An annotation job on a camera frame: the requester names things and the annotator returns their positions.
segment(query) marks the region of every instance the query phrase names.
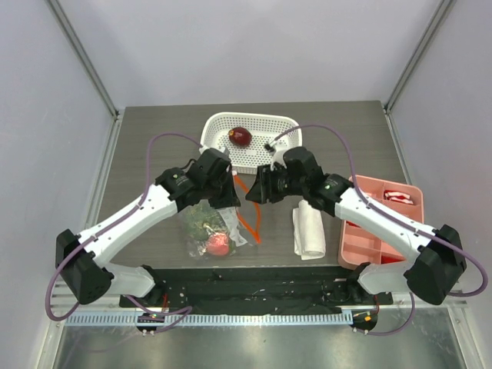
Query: pink plastic bin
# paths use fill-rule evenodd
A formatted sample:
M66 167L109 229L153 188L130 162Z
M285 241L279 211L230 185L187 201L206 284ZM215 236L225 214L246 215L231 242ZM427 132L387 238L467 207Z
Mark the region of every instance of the pink plastic bin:
M357 183L362 191L380 203L414 221L424 222L424 196L419 188L362 175L357 176ZM414 205L384 200L385 190L409 194ZM371 233L362 228L351 226L346 221L342 224L338 252L338 263L342 267L355 269L358 265L368 261L372 264L387 264L403 260L405 259L399 252Z

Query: dark red fruit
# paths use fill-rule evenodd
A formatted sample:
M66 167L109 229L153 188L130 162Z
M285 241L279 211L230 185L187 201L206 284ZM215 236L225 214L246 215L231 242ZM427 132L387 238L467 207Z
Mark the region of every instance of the dark red fruit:
M225 233L216 233L207 241L207 252L215 256L225 256L229 253L229 237Z
M246 128L232 128L229 131L229 140L237 146L248 146L251 143L251 133Z

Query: transparent plastic bag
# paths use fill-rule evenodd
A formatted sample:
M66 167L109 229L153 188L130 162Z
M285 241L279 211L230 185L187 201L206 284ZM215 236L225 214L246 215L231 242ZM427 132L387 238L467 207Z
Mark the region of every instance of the transparent plastic bag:
M249 244L241 234L243 228L236 208L217 210L203 200L181 211L179 219L186 234L188 253L194 258L227 257L238 247Z

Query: white wall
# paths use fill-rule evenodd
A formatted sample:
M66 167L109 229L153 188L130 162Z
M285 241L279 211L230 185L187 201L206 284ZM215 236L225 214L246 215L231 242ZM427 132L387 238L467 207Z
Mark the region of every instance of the white wall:
M457 2L394 119L412 182L425 193L427 219L454 226L492 274L491 14L490 0ZM465 275L468 290L478 286L471 263ZM490 353L492 287L470 304Z
M119 108L389 98L439 0L61 0Z
M83 225L111 118L45 2L3 2L0 35L0 357L32 368L55 238Z

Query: folded white cloth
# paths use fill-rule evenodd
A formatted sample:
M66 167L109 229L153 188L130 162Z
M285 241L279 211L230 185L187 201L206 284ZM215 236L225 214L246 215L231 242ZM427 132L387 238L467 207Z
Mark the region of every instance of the folded white cloth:
M292 211L294 221L294 252L302 260L319 259L326 253L323 221L319 210L301 200Z

